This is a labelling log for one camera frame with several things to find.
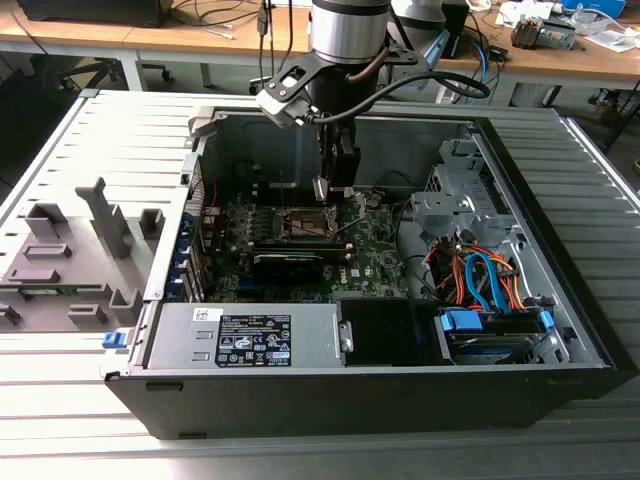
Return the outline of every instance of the slotted metal surface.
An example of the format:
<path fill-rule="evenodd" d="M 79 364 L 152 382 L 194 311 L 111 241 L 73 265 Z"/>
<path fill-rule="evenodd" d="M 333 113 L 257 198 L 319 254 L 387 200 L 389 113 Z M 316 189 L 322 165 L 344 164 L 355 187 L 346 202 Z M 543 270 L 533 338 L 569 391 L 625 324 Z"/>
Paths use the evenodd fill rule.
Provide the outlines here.
<path fill-rule="evenodd" d="M 73 187 L 104 176 L 125 215 L 160 206 L 178 182 L 192 108 L 229 97 L 101 92 L 79 100 L 0 209 L 0 271 L 28 228 L 34 201 L 89 215 Z M 253 101 L 244 99 L 247 106 Z M 397 111 L 382 104 L 380 113 Z M 640 360 L 640 216 L 628 187 L 587 152 L 554 112 L 433 106 L 430 114 L 486 116 L 521 168 L 636 362 Z M 424 112 L 403 104 L 407 112 Z M 640 478 L 640 381 L 573 402 L 527 430 L 420 435 L 162 442 L 102 385 L 100 334 L 0 336 L 3 477 L 63 469 L 91 478 Z M 480 392 L 464 392 L 473 401 Z M 268 399 L 256 399 L 271 405 Z M 425 415 L 437 412 L 425 412 Z M 94 462 L 78 458 L 99 458 Z"/>

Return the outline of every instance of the power cord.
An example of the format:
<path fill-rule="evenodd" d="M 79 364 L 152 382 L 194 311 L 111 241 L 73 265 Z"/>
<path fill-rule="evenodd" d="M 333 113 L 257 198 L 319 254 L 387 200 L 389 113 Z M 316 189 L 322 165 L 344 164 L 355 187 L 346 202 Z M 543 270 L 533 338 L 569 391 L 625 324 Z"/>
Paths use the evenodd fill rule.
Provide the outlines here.
<path fill-rule="evenodd" d="M 280 62 L 280 66 L 278 67 L 278 72 L 282 70 L 284 67 L 287 58 L 289 58 L 289 54 L 291 53 L 291 49 L 293 48 L 293 0 L 289 0 L 289 46 L 287 47 L 287 53 L 284 54 L 284 58 L 282 62 Z"/>
<path fill-rule="evenodd" d="M 262 56 L 264 53 L 264 37 L 269 31 L 269 15 L 267 14 L 266 4 L 264 0 L 260 4 L 258 10 L 258 35 L 260 35 L 260 44 L 258 46 L 258 67 L 260 69 L 260 86 L 264 90 L 264 73 L 262 70 Z"/>
<path fill-rule="evenodd" d="M 271 49 L 271 77 L 276 74 L 275 58 L 273 56 L 273 5 L 267 0 L 267 13 L 269 14 L 269 46 Z"/>
<path fill-rule="evenodd" d="M 304 117 L 304 121 L 311 125 L 326 125 L 329 123 L 335 123 L 341 120 L 353 118 L 365 112 L 366 110 L 368 110 L 375 102 L 389 95 L 394 90 L 404 85 L 407 85 L 408 83 L 417 82 L 419 80 L 429 80 L 429 79 L 435 80 L 440 85 L 447 87 L 449 90 L 453 91 L 454 93 L 457 93 L 459 95 L 463 95 L 466 97 L 482 99 L 482 98 L 488 98 L 489 95 L 491 95 L 491 90 L 489 90 L 489 88 L 486 85 L 483 85 L 477 80 L 474 80 L 469 77 L 465 77 L 464 75 L 459 75 L 457 73 L 431 71 L 431 72 L 419 73 L 417 75 L 412 75 L 410 77 L 405 77 L 401 80 L 398 80 L 397 82 L 387 85 L 386 87 L 382 88 L 381 90 L 378 90 L 376 93 L 371 95 L 369 98 L 366 98 L 365 100 L 360 102 L 358 105 L 356 105 L 355 107 L 345 112 L 339 113 L 337 115 L 330 115 L 325 117 L 320 117 L 318 116 L 318 114 L 312 113 L 312 114 L 306 115 Z M 458 82 L 459 84 L 470 87 L 471 89 L 469 88 L 463 89 L 451 82 Z"/>
<path fill-rule="evenodd" d="M 179 3 L 178 5 L 176 5 L 175 7 L 173 7 L 170 10 L 170 15 L 171 18 L 173 18 L 176 22 L 182 24 L 182 25 L 187 25 L 189 27 L 218 27 L 221 25 L 228 25 L 232 22 L 235 22 L 237 20 L 242 20 L 243 18 L 247 18 L 247 17 L 252 17 L 258 14 L 259 9 L 254 11 L 254 12 L 246 12 L 243 13 L 242 15 L 238 15 L 237 17 L 233 17 L 233 18 L 229 18 L 227 20 L 221 20 L 219 22 L 204 22 L 203 20 L 208 17 L 209 15 L 213 15 L 214 13 L 219 13 L 219 12 L 228 12 L 228 11 L 232 11 L 235 10 L 236 8 L 244 5 L 245 3 L 254 3 L 254 2 L 250 2 L 249 0 L 237 0 L 238 4 L 234 5 L 233 7 L 228 7 L 228 8 L 218 8 L 218 9 L 212 9 L 212 10 L 207 10 L 206 12 L 202 13 L 198 18 L 197 18 L 197 22 L 198 23 L 189 23 L 184 21 L 183 19 L 179 18 L 176 15 L 176 12 L 179 12 L 180 9 L 184 8 L 187 3 L 189 3 L 191 0 L 185 0 L 181 3 Z"/>

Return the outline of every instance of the black cable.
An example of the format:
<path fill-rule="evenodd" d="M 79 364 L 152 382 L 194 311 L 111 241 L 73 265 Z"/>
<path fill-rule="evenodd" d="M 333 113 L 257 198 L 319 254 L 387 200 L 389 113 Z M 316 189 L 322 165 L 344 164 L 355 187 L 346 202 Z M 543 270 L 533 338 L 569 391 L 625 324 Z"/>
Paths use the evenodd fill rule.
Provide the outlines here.
<path fill-rule="evenodd" d="M 264 90 L 264 72 L 262 70 L 262 56 L 264 53 L 264 37 L 269 31 L 269 14 L 266 11 L 267 4 L 262 0 L 260 9 L 258 10 L 257 29 L 260 36 L 260 44 L 258 47 L 258 67 L 260 68 L 260 86 Z"/>
<path fill-rule="evenodd" d="M 413 183 L 413 181 L 405 173 L 401 172 L 400 170 L 385 170 L 383 172 L 380 172 L 378 174 L 378 176 L 376 176 L 376 178 L 373 180 L 372 190 L 376 190 L 378 188 L 378 182 L 380 182 L 381 179 L 383 179 L 384 177 L 386 177 L 388 175 L 396 175 L 396 176 L 402 178 L 405 182 L 407 182 L 407 185 L 409 185 L 410 187 L 418 188 Z"/>
<path fill-rule="evenodd" d="M 278 67 L 278 72 L 282 70 L 284 67 L 287 58 L 289 58 L 289 54 L 291 53 L 291 49 L 293 48 L 293 0 L 289 0 L 289 45 L 287 46 L 287 53 L 284 54 L 284 58 L 282 62 L 280 62 L 280 66 Z"/>
<path fill-rule="evenodd" d="M 389 6 L 389 10 L 391 11 L 391 18 L 393 18 L 393 23 L 398 29 L 398 33 L 400 34 L 400 37 L 402 37 L 404 46 L 409 50 L 413 50 L 413 45 L 411 45 L 411 40 L 409 40 L 409 37 L 407 36 L 407 32 L 404 31 L 404 27 L 402 26 L 402 22 L 400 22 L 400 18 L 398 18 L 398 15 L 396 15 L 396 12 L 393 10 L 392 6 Z"/>
<path fill-rule="evenodd" d="M 471 35 L 469 35 L 467 32 L 464 32 L 464 38 L 465 40 L 467 40 L 469 43 L 471 43 L 473 41 L 473 38 L 471 38 Z M 478 54 L 478 51 L 475 48 L 471 49 L 471 53 L 473 54 L 474 57 L 476 57 L 478 59 L 478 68 L 475 69 L 475 71 L 473 72 L 473 75 L 471 75 L 471 79 L 475 80 L 476 79 L 476 75 L 478 74 L 478 72 L 480 71 L 480 69 L 482 68 L 482 57 Z M 462 97 L 464 97 L 464 95 L 458 95 L 458 97 L 451 102 L 452 105 L 456 105 L 461 99 Z"/>
<path fill-rule="evenodd" d="M 355 107 L 339 113 L 337 115 L 331 115 L 328 117 L 318 117 L 317 114 L 309 114 L 304 118 L 304 121 L 312 124 L 312 125 L 326 125 L 329 123 L 335 123 L 340 120 L 346 120 L 348 118 L 353 118 L 361 113 L 365 112 L 368 108 L 370 108 L 375 102 L 389 95 L 394 90 L 408 84 L 417 82 L 418 80 L 435 80 L 440 85 L 447 87 L 449 90 L 458 93 L 460 95 L 464 95 L 471 98 L 487 98 L 491 95 L 491 90 L 486 85 L 473 80 L 472 78 L 465 77 L 464 75 L 459 75 L 457 73 L 450 72 L 423 72 L 417 75 L 412 75 L 410 77 L 405 77 L 397 82 L 394 82 L 390 85 L 387 85 L 381 90 L 378 90 L 376 93 L 371 95 L 369 98 L 366 98 L 362 102 L 360 102 Z M 457 85 L 452 84 L 451 82 L 459 82 L 462 85 L 466 85 L 467 87 L 472 87 L 474 90 L 466 91 L 463 88 L 458 87 Z"/>
<path fill-rule="evenodd" d="M 496 84 L 493 86 L 492 91 L 491 91 L 491 97 L 489 98 L 489 105 L 491 105 L 491 103 L 493 102 L 493 96 L 496 94 L 496 90 L 498 90 L 498 85 L 500 85 L 500 73 L 502 72 L 502 70 L 504 69 L 504 64 L 506 62 L 503 60 L 502 64 L 500 64 L 500 62 L 498 62 L 496 60 L 496 68 L 498 69 L 498 71 L 496 72 L 496 74 L 491 77 L 491 79 L 487 82 L 490 83 L 493 81 L 493 79 L 496 79 Z"/>
<path fill-rule="evenodd" d="M 209 15 L 213 15 L 214 13 L 220 13 L 220 12 L 230 12 L 232 10 L 235 10 L 238 7 L 241 7 L 242 5 L 244 5 L 247 0 L 235 0 L 238 2 L 237 5 L 234 5 L 233 7 L 226 7 L 226 8 L 213 8 L 211 10 L 207 10 L 206 12 L 204 12 L 202 15 L 200 15 L 198 13 L 198 0 L 194 0 L 193 6 L 196 12 L 196 17 L 197 19 L 202 22 L 202 20 L 204 20 L 206 17 L 208 17 Z"/>
<path fill-rule="evenodd" d="M 0 177 L 0 182 L 4 183 L 9 188 L 15 188 L 15 185 L 11 182 L 7 182 L 4 178 Z"/>
<path fill-rule="evenodd" d="M 489 47 L 491 46 L 491 43 L 489 42 L 489 39 L 487 38 L 487 36 L 482 33 L 482 31 L 480 30 L 480 25 L 478 24 L 478 20 L 476 20 L 476 17 L 473 16 L 473 13 L 469 13 L 469 17 L 471 17 L 471 20 L 473 20 L 473 23 L 476 25 L 475 30 L 471 27 L 468 27 L 465 25 L 464 28 L 468 28 L 471 31 L 474 31 L 478 34 L 478 41 L 480 42 L 480 46 L 482 47 L 482 49 L 486 52 L 487 50 L 489 50 Z"/>
<path fill-rule="evenodd" d="M 264 73 L 262 71 L 262 52 L 264 51 L 264 35 L 260 35 L 260 46 L 258 47 L 258 66 L 260 68 L 260 86 L 264 90 Z"/>
<path fill-rule="evenodd" d="M 275 58 L 273 56 L 273 5 L 267 0 L 267 13 L 269 14 L 269 48 L 271 49 L 271 77 L 276 75 Z"/>
<path fill-rule="evenodd" d="M 203 22 L 199 22 L 199 23 L 189 23 L 189 22 L 185 22 L 184 20 L 178 18 L 178 16 L 175 14 L 175 9 L 170 10 L 171 13 L 171 18 L 173 18 L 176 22 L 182 24 L 182 25 L 187 25 L 189 27 L 217 27 L 218 25 L 224 25 L 227 23 L 232 23 L 235 22 L 237 20 L 241 20 L 243 18 L 247 18 L 247 17 L 252 17 L 254 15 L 257 15 L 258 12 L 260 12 L 260 9 L 256 10 L 255 12 L 247 12 L 247 13 L 243 13 L 242 15 L 238 15 L 237 17 L 233 17 L 233 18 L 229 18 L 227 20 L 222 20 L 219 22 L 214 22 L 214 23 L 203 23 Z M 215 11 L 210 11 L 210 12 L 205 12 L 202 14 L 203 18 L 211 15 L 212 13 L 216 13 Z"/>

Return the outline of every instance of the paper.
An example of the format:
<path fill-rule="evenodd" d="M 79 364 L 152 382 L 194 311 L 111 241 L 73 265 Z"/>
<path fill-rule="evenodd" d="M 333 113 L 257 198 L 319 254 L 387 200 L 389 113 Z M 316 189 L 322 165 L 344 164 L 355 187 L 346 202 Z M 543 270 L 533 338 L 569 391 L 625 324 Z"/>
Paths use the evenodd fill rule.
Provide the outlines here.
<path fill-rule="evenodd" d="M 597 43 L 601 47 L 608 48 L 614 52 L 626 52 L 636 46 L 635 39 L 633 37 L 627 37 L 624 33 L 615 32 L 613 30 L 605 30 L 604 32 L 595 33 L 587 40 Z"/>
<path fill-rule="evenodd" d="M 515 28 L 523 15 L 526 18 L 539 17 L 548 20 L 554 2 L 534 2 L 524 0 L 523 2 L 505 2 L 500 5 L 500 11 L 496 17 L 496 25 Z"/>

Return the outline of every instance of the power supply label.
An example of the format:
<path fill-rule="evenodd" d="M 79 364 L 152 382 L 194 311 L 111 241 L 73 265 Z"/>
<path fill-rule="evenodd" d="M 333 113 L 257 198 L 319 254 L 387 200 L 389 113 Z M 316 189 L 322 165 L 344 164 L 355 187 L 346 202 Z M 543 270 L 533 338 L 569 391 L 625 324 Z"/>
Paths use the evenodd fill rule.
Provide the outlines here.
<path fill-rule="evenodd" d="M 216 365 L 290 367 L 290 315 L 222 315 Z"/>

